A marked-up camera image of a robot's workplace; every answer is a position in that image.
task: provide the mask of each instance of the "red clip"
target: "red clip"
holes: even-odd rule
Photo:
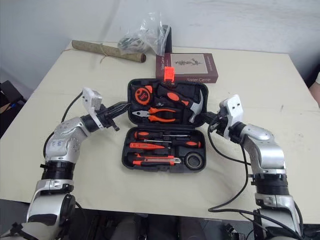
[[[173,66],[165,66],[164,67],[164,84],[171,83],[172,85],[175,84],[175,68]]]

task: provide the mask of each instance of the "black toolbox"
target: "black toolbox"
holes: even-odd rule
[[[128,116],[137,127],[126,134],[122,151],[124,166],[171,173],[197,173],[205,168],[205,137],[195,128],[205,123],[200,115],[207,112],[206,85],[141,78],[131,80],[127,92]],[[192,109],[200,110],[193,122]]]

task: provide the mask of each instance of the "book cover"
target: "book cover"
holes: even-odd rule
[[[174,79],[194,83],[215,83],[218,72],[211,53],[165,53],[156,56],[155,76],[163,79],[165,67],[174,67]]]

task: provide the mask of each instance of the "pliers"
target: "pliers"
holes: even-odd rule
[[[139,116],[139,117],[142,117],[142,118],[148,118],[150,122],[155,122],[155,121],[158,121],[158,122],[163,122],[163,123],[172,123],[172,122],[175,122],[176,119],[175,118],[161,118],[161,117],[158,117],[156,115],[151,115],[151,114],[156,114],[158,112],[170,112],[170,113],[176,113],[177,111],[176,110],[173,110],[173,109],[169,109],[169,108],[155,108],[155,107],[150,107],[148,111],[143,111],[143,110],[140,110],[140,111],[134,111],[132,114],[133,115],[136,115],[136,116]]]

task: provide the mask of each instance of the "orange tape measure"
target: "orange tape measure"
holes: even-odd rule
[[[152,86],[148,85],[138,88],[134,93],[134,97],[139,104],[147,105],[150,102],[151,93]]]

